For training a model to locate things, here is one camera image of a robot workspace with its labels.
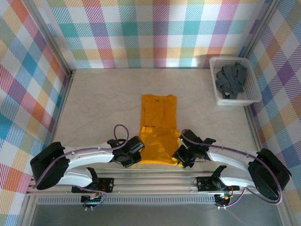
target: colorful plaid wall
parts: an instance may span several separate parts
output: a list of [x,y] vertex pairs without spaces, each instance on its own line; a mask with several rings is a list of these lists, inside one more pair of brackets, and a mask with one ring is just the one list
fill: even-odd
[[34,1],[75,68],[208,68],[212,56],[239,54],[264,4],[264,0]]
[[250,58],[262,91],[252,106],[263,145],[293,175],[286,188],[301,225],[301,1],[283,0]]
[[14,226],[66,77],[21,0],[0,0],[0,226]]

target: beige table surface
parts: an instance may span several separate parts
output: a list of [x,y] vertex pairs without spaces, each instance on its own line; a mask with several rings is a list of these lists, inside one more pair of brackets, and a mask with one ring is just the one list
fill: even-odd
[[[63,146],[97,145],[114,138],[113,128],[120,123],[130,137],[139,135],[142,94],[177,96],[179,130],[191,129],[224,146],[255,150],[243,107],[216,104],[208,69],[78,69],[54,140]],[[124,138],[126,133],[120,128],[117,135]],[[214,170],[218,165],[207,161],[185,170]],[[122,169],[116,163],[92,167]],[[183,170],[156,164],[135,164],[131,169]]]

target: basket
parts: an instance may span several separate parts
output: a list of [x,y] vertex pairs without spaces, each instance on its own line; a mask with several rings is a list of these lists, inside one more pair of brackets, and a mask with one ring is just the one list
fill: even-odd
[[[218,105],[247,106],[251,103],[260,102],[262,100],[258,81],[251,66],[251,62],[248,59],[240,57],[219,56],[210,58],[209,63],[216,103]],[[235,63],[240,63],[247,68],[247,76],[243,87],[243,92],[239,93],[237,99],[235,100],[223,99],[221,92],[216,88],[216,74],[222,69],[223,66],[234,65]]]

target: gray cloth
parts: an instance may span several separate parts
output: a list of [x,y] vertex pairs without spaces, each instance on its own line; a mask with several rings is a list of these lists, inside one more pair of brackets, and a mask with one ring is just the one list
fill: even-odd
[[236,99],[238,93],[243,92],[246,80],[246,67],[240,63],[226,65],[216,74],[215,81],[217,89],[222,93],[224,99]]

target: garment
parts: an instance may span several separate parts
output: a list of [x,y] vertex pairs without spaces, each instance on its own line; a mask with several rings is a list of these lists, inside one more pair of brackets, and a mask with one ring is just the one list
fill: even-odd
[[172,155],[179,148],[176,125],[177,97],[142,95],[140,138],[145,149],[139,163],[176,165]]
[[216,74],[215,81],[217,89],[222,93],[224,99],[236,99],[238,93],[243,92],[247,68],[240,63],[226,65]]

